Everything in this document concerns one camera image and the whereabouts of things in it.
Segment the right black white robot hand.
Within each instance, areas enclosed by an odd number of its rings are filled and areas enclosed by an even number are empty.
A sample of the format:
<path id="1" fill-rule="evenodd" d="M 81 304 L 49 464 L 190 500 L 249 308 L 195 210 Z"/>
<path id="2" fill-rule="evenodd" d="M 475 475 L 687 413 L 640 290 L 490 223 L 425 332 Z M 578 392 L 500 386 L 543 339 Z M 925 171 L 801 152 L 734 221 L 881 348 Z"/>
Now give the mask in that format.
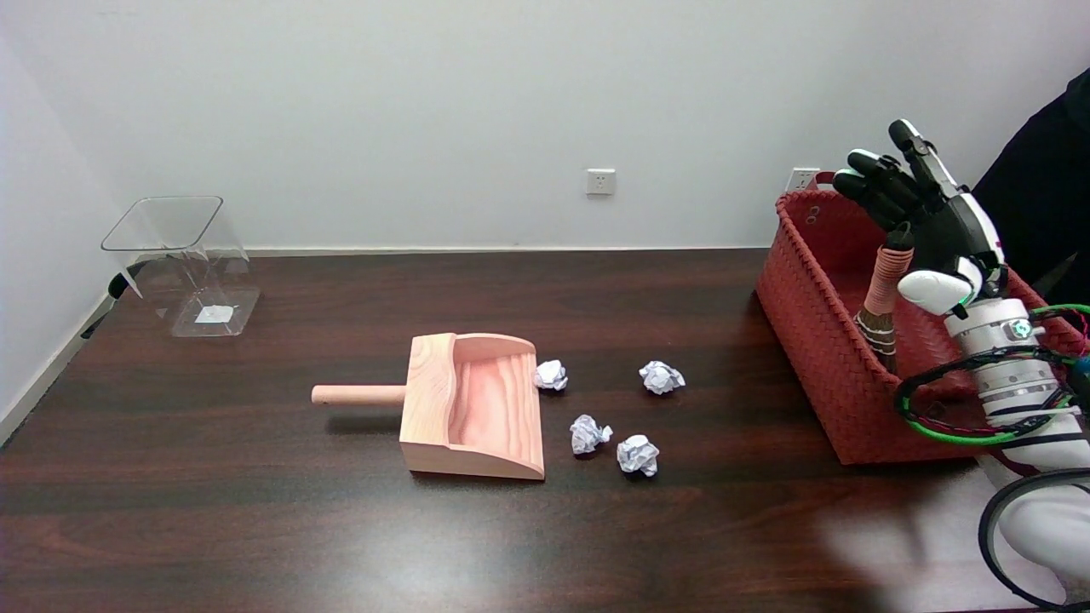
<path id="1" fill-rule="evenodd" d="M 1004 290 L 1007 264 L 998 232 L 910 121 L 892 121 L 888 134 L 903 163 L 851 151 L 832 187 L 888 237 L 910 241 L 912 260 L 898 276 L 898 295 L 937 317 L 968 318 L 973 303 Z"/>

